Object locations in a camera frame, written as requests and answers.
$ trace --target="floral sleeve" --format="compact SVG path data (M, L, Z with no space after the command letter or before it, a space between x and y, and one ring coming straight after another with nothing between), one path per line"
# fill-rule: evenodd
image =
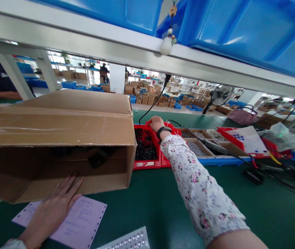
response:
M223 233L250 229L244 215L180 136L167 136L161 150L172 165L185 207L205 247Z

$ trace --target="black watch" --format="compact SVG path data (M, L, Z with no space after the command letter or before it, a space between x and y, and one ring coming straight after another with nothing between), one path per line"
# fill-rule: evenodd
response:
M171 128L169 128L169 127L167 127L167 126L163 126L163 127L161 127L158 131L157 131L157 138L159 138L159 143L161 143L161 138L160 138L160 133L162 132L162 131L169 131L169 132L171 132L172 131L172 129Z

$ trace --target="potted plant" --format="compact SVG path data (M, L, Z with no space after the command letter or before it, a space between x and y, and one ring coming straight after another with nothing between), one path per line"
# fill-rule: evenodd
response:
M69 55L62 53L61 57L63 57L65 59L65 64L70 64Z

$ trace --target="handbag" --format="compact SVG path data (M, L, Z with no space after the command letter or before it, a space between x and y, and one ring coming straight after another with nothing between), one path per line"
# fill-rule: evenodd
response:
M233 110L227 118L241 125L251 125L258 119L257 112L254 111L254 107L252 105L240 106L239 108Z

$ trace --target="workbench surface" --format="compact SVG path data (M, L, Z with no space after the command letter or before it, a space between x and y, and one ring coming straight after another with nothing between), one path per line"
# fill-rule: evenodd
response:
M133 113L134 123L138 123L145 111L133 110ZM154 115L161 116L164 121L173 119L189 128L241 127L230 120L223 122L226 118L154 111L142 122ZM246 216L247 225L270 249L295 248L295 192L271 179L256 186L242 176L245 168L246 165L207 167ZM92 249L143 226L146 226L153 249L204 248L184 207L173 172L167 168L134 171L128 189L88 197L107 203ZM26 203L0 203L0 247L23 231L24 228L12 223L11 219L25 206ZM42 248L67 247L48 239Z

